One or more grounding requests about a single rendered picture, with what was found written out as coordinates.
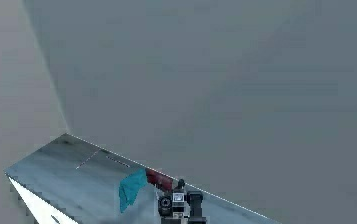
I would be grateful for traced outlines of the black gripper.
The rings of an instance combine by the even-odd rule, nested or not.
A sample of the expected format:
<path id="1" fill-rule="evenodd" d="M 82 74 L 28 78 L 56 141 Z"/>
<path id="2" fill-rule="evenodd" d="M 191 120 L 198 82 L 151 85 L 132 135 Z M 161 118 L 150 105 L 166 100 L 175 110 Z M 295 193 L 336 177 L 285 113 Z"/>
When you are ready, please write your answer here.
<path id="1" fill-rule="evenodd" d="M 180 179 L 176 187 L 158 199 L 158 212 L 162 217 L 183 217 L 185 212 L 185 181 Z"/>

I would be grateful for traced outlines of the red plastic video game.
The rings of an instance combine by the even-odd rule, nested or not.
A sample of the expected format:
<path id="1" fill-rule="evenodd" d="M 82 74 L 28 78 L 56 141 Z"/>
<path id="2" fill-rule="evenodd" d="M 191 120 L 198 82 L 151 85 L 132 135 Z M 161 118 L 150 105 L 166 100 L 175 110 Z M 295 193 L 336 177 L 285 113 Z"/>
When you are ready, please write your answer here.
<path id="1" fill-rule="evenodd" d="M 173 180 L 154 170 L 147 169 L 146 170 L 147 182 L 154 185 L 157 189 L 166 192 L 172 190 Z"/>

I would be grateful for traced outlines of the teal cloth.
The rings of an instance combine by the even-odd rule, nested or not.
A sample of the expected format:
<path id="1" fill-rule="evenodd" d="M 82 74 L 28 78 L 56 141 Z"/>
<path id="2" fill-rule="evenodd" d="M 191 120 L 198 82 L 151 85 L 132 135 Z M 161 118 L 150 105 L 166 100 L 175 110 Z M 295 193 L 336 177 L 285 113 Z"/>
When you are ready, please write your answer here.
<path id="1" fill-rule="evenodd" d="M 133 205 L 139 191 L 147 185 L 145 169 L 139 169 L 120 181 L 118 188 L 120 212 L 123 213 L 129 205 Z"/>

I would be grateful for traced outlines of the grey metal counter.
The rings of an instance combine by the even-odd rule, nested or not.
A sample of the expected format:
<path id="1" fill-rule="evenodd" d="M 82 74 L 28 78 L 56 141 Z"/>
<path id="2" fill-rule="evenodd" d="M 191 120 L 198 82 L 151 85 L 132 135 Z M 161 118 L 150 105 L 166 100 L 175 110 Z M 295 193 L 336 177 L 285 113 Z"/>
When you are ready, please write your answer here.
<path id="1" fill-rule="evenodd" d="M 120 181 L 139 169 L 157 171 L 65 133 L 4 173 L 34 224 L 160 224 L 158 198 L 164 192 L 150 183 L 120 212 Z M 185 190 L 203 193 L 207 224 L 280 224 L 186 181 Z"/>

